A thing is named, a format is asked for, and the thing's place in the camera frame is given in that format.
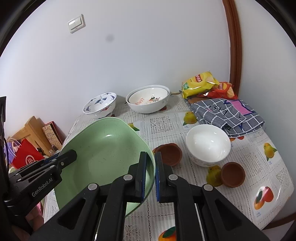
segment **yellow chip bag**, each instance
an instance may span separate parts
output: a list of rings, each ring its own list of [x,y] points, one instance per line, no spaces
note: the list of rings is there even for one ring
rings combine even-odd
[[[214,85],[218,84],[218,80],[212,76],[211,72],[204,72],[182,82],[183,98],[186,99],[188,96],[209,91]]]

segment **red chip bag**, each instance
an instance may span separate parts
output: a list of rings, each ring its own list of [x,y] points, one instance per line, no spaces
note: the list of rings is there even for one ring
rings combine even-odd
[[[232,84],[228,82],[220,82],[215,85],[208,93],[200,94],[197,97],[201,98],[224,98],[229,100],[236,100],[237,95],[233,92]]]
[[[12,161],[12,165],[16,169],[28,165],[34,161],[39,161],[44,157],[38,152],[35,147],[27,140],[22,140],[21,146],[18,148],[15,158]]]

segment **screw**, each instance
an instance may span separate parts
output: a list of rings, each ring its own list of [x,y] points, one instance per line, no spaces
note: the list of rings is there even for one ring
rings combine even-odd
[[[96,188],[98,187],[98,185],[97,184],[95,184],[95,183],[91,183],[91,184],[89,184],[88,186],[87,186],[87,188],[89,189],[89,190],[96,190]]]
[[[168,178],[171,180],[171,181],[176,181],[178,179],[178,176],[175,175],[175,174],[171,174],[168,176]]]
[[[133,176],[130,175],[130,174],[126,174],[126,175],[123,176],[123,179],[124,179],[125,181],[129,181],[129,180],[132,180],[132,179],[133,179]]]
[[[211,185],[211,184],[206,184],[206,185],[204,185],[204,189],[206,190],[206,191],[212,191],[213,190],[213,186]]]

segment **red paper bag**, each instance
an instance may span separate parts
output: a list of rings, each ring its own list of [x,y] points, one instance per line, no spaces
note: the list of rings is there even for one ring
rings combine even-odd
[[[44,158],[27,139],[22,140],[21,146],[15,155],[12,165],[16,169],[20,169],[25,165]]]

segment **potato chip bag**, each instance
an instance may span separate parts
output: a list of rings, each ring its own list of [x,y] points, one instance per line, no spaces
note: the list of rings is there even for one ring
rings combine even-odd
[[[232,84],[228,82],[220,82],[215,85],[208,93],[199,94],[197,97],[201,98],[224,98],[228,100],[238,99],[237,95],[233,92]]]
[[[182,82],[182,95],[186,99],[188,96],[209,91],[219,82],[212,76],[211,72],[204,72]]]

